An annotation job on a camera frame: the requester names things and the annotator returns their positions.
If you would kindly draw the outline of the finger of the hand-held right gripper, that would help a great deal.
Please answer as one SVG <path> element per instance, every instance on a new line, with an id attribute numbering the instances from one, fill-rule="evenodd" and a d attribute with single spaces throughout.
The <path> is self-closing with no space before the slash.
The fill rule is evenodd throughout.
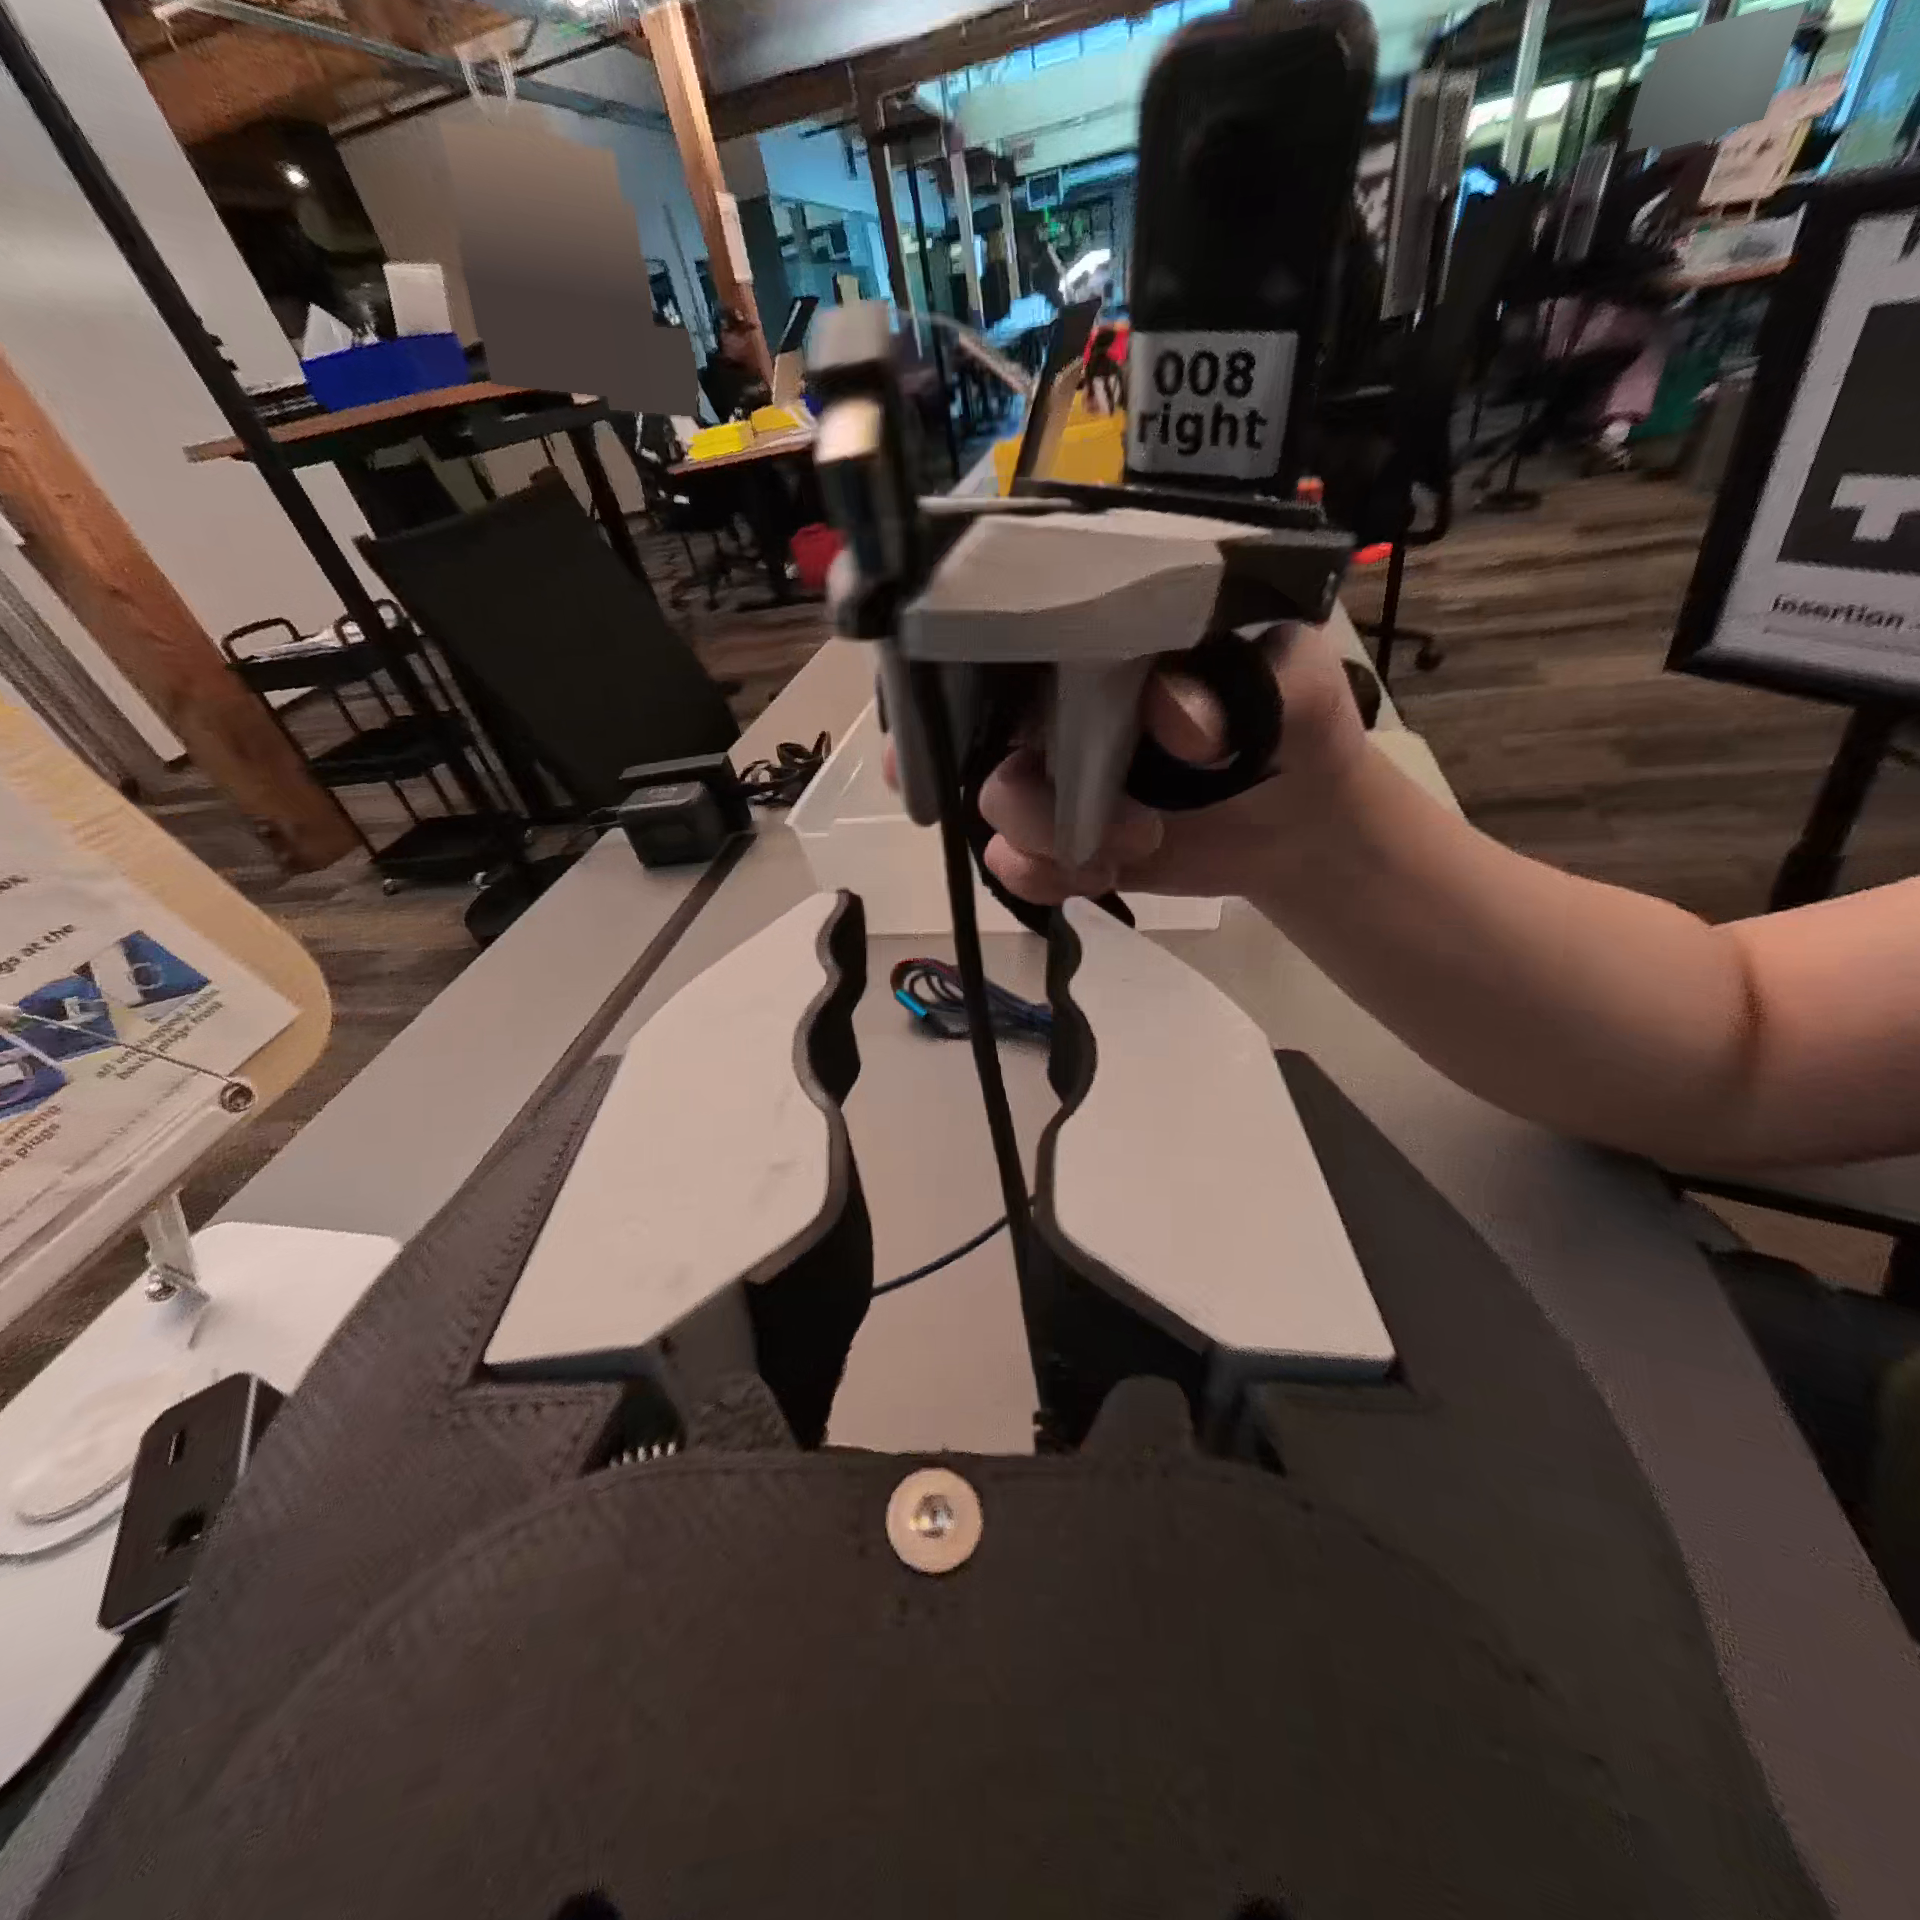
<path id="1" fill-rule="evenodd" d="M 993 515 L 903 603 L 915 666 L 1105 666 L 1201 643 L 1245 524 L 1175 512 Z"/>

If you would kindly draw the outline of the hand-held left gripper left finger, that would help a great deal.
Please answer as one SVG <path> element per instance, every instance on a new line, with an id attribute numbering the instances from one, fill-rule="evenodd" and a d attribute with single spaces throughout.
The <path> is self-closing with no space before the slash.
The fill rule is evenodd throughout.
<path id="1" fill-rule="evenodd" d="M 486 1376 L 646 1383 L 683 1414 L 754 1376 L 825 1442 L 875 1280 L 845 1118 L 866 983 L 861 902 L 814 895 L 631 1036 Z"/>

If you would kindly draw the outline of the blue storage bin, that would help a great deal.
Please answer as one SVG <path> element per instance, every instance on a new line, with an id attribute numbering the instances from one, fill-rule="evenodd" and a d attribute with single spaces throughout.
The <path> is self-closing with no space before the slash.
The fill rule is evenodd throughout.
<path id="1" fill-rule="evenodd" d="M 454 332 L 422 332 L 303 356 L 301 376 L 319 410 L 348 414 L 463 386 L 471 366 Z"/>

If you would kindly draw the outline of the black office chair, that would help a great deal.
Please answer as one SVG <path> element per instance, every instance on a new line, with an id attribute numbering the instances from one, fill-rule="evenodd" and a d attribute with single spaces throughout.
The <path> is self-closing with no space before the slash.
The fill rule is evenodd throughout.
<path id="1" fill-rule="evenodd" d="M 1434 636 L 1401 619 L 1406 562 L 1451 532 L 1455 449 L 1454 410 L 1473 350 L 1499 310 L 1515 257 L 1527 251 L 1537 196 L 1506 183 L 1475 196 L 1454 242 L 1447 291 L 1403 339 L 1388 382 L 1322 403 L 1317 472 L 1323 506 L 1357 550 L 1385 546 L 1381 614 L 1356 628 L 1377 646 L 1377 678 L 1390 680 L 1396 649 L 1434 671 L 1444 655 Z"/>

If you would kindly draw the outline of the black easel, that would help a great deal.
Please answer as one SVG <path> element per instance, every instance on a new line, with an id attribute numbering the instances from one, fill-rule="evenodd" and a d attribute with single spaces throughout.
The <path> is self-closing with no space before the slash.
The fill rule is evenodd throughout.
<path id="1" fill-rule="evenodd" d="M 1915 705 L 1869 703 L 1849 712 L 1810 815 L 1769 888 L 1769 915 L 1833 896 L 1882 767 L 1915 724 Z"/>

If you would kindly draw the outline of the wooden post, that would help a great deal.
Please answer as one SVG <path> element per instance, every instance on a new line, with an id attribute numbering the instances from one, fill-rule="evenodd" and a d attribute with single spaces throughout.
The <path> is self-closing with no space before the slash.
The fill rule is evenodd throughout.
<path id="1" fill-rule="evenodd" d="M 639 39 L 657 68 L 662 108 L 679 147 L 689 196 L 707 241 L 713 291 L 719 304 L 742 320 L 748 356 L 759 377 L 770 386 L 775 359 L 764 339 L 751 275 L 742 273 L 748 265 L 745 239 L 713 136 L 702 58 L 689 4 L 644 4 L 639 14 Z"/>
<path id="2" fill-rule="evenodd" d="M 3 366 L 3 499 L 54 596 L 287 873 L 318 873 L 358 848 L 341 803 L 229 671 L 12 366 Z"/>

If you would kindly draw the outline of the brown office desk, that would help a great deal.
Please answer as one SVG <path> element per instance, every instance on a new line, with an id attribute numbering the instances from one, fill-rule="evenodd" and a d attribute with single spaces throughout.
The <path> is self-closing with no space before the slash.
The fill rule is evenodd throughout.
<path id="1" fill-rule="evenodd" d="M 606 401 L 499 382 L 467 382 L 291 423 L 262 423 L 252 407 L 246 407 L 246 414 L 250 423 L 243 435 L 190 443 L 182 449 L 182 457 L 190 464 L 255 464 L 255 456 L 266 446 L 274 446 L 277 450 L 261 479 L 307 555 L 319 568 L 339 609 L 351 618 L 372 603 L 374 578 L 329 531 L 292 474 L 307 467 L 346 468 L 362 456 L 413 439 L 431 443 L 453 439 L 457 450 L 486 452 L 563 435 L 583 472 L 593 518 L 599 522 L 607 546 L 639 587 L 652 591 L 628 518 L 617 500 L 594 439 L 594 428 L 612 420 Z"/>

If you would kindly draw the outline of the black flat panel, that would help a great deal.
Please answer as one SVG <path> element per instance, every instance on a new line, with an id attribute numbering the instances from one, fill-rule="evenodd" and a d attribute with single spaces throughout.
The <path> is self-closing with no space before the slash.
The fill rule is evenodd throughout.
<path id="1" fill-rule="evenodd" d="M 535 764 L 571 810 L 610 810 L 633 769 L 733 751 L 718 680 L 563 479 L 358 551 L 467 674 L 493 745 Z"/>

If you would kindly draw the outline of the person's right forearm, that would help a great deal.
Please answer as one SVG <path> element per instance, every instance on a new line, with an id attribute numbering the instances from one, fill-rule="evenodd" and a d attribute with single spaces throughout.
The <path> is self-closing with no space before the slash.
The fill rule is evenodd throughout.
<path id="1" fill-rule="evenodd" d="M 1915 1155 L 1915 881 L 1707 923 L 1498 844 L 1371 747 L 1281 915 L 1428 1068 L 1670 1168 Z"/>

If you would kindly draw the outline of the black USB hub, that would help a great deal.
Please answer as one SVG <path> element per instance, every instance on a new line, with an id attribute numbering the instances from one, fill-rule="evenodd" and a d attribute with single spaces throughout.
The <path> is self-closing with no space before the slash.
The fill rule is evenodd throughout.
<path id="1" fill-rule="evenodd" d="M 149 1633 L 181 1603 L 282 1401 L 267 1378 L 233 1374 L 170 1406 L 142 1433 L 102 1585 L 105 1635 Z"/>

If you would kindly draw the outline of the black power adapter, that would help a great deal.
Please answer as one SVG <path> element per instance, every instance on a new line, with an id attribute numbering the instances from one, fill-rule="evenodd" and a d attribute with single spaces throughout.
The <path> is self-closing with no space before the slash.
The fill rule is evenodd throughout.
<path id="1" fill-rule="evenodd" d="M 726 752 L 644 762 L 617 780 L 612 820 L 644 871 L 707 867 L 757 833 L 748 787 Z"/>

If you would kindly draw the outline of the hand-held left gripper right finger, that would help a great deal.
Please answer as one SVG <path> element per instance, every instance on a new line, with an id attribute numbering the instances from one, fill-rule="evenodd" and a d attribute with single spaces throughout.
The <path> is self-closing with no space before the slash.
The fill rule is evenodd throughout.
<path id="1" fill-rule="evenodd" d="M 1031 1180 L 1041 1431 L 1082 1444 L 1133 1378 L 1204 1441 L 1265 1386 L 1381 1386 L 1396 1350 L 1261 1027 L 1090 903 L 1047 938 L 1047 1123 Z"/>

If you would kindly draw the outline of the yellow bin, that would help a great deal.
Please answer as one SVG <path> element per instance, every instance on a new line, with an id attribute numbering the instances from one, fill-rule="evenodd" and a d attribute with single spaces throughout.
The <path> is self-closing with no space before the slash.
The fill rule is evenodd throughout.
<path id="1" fill-rule="evenodd" d="M 1042 479 L 1059 479 L 1069 486 L 1118 487 L 1123 480 L 1127 414 L 1090 417 L 1076 401 L 1067 425 L 1059 438 Z M 1007 496 L 1015 486 L 1017 452 L 1021 438 L 998 439 L 993 446 L 994 494 Z"/>
<path id="2" fill-rule="evenodd" d="M 685 449 L 685 464 L 725 467 L 805 452 L 814 420 L 805 410 L 765 404 L 742 419 L 699 428 Z"/>

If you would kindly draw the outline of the black rolling cart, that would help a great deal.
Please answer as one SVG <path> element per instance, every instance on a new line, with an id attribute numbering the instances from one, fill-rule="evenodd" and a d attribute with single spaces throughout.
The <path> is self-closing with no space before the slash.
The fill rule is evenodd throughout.
<path id="1" fill-rule="evenodd" d="M 486 886 L 525 851 L 525 823 L 441 655 L 394 599 L 374 614 L 377 633 L 349 616 L 315 631 L 270 616 L 215 649 L 341 803 L 388 896 Z"/>

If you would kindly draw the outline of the person's right hand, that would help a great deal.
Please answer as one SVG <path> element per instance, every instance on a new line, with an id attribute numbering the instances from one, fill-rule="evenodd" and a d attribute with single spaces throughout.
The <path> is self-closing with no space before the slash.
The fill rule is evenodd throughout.
<path id="1" fill-rule="evenodd" d="M 1283 856 L 1317 847 L 1350 780 L 1377 769 L 1340 641 L 1334 625 L 1260 636 L 1283 731 L 1257 785 L 1201 810 L 1124 799 L 1098 851 L 1078 862 L 1055 851 L 1044 727 L 1025 719 L 973 780 L 969 844 L 981 878 L 1010 908 L 1035 911 L 1105 896 L 1261 899 L 1283 876 Z"/>

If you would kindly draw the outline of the framed marker sign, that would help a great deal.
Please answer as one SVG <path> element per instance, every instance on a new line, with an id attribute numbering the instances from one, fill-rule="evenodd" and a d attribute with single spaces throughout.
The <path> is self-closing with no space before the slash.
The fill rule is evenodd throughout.
<path id="1" fill-rule="evenodd" d="M 1807 194 L 1667 666 L 1915 712 L 1914 160 Z"/>

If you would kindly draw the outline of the clear plastic bin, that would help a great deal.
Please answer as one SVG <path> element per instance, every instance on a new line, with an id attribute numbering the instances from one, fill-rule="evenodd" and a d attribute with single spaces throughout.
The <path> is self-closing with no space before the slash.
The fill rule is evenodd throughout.
<path id="1" fill-rule="evenodd" d="M 916 827 L 881 769 L 877 703 L 869 700 L 822 771 L 791 808 L 819 892 L 852 892 L 875 938 L 950 938 L 943 856 L 933 827 Z"/>

